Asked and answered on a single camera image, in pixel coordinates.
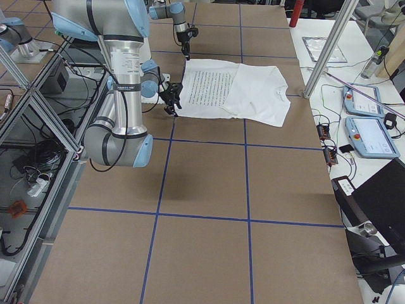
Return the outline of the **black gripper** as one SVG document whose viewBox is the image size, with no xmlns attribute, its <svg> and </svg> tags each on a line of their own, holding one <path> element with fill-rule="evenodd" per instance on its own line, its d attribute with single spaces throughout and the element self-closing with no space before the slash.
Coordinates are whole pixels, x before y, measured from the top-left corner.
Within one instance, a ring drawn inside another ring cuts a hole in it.
<svg viewBox="0 0 405 304">
<path fill-rule="evenodd" d="M 172 117 L 178 117 L 175 105 L 180 106 L 180 93 L 183 89 L 181 82 L 165 83 L 165 87 L 160 89 L 158 96 L 164 101 L 165 107 L 164 110 L 166 113 Z"/>
<path fill-rule="evenodd" d="M 197 37 L 199 33 L 199 29 L 195 26 L 188 26 L 188 25 L 176 25 L 175 26 L 175 34 L 177 37 L 177 41 L 181 46 L 182 54 L 185 56 L 187 61 L 190 60 L 190 44 L 189 41 L 193 37 Z"/>
</svg>

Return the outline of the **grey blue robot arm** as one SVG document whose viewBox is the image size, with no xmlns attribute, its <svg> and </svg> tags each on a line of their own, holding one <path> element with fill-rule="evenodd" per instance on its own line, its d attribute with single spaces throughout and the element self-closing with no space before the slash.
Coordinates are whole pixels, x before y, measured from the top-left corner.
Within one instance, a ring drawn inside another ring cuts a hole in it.
<svg viewBox="0 0 405 304">
<path fill-rule="evenodd" d="M 189 27 L 182 3 L 156 6 L 152 1 L 55 1 L 51 12 L 61 34 L 97 42 L 111 77 L 108 95 L 84 136 L 90 161 L 107 168 L 145 167 L 153 136 L 142 121 L 142 98 L 157 96 L 165 111 L 180 108 L 180 83 L 165 79 L 149 52 L 150 19 L 171 18 L 184 55 Z"/>
<path fill-rule="evenodd" d="M 185 6 L 181 2 L 154 4 L 149 7 L 153 20 L 172 19 L 173 38 L 187 61 L 190 60 L 190 40 L 199 34 L 199 29 L 186 22 Z"/>
</svg>

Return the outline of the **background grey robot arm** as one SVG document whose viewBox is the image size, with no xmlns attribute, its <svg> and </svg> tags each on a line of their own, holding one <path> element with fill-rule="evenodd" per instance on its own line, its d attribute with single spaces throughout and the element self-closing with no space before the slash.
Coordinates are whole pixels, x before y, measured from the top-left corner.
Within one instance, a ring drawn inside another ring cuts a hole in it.
<svg viewBox="0 0 405 304">
<path fill-rule="evenodd" d="M 36 41 L 19 18 L 10 17 L 1 20 L 1 47 L 16 63 L 38 64 L 53 43 Z"/>
</svg>

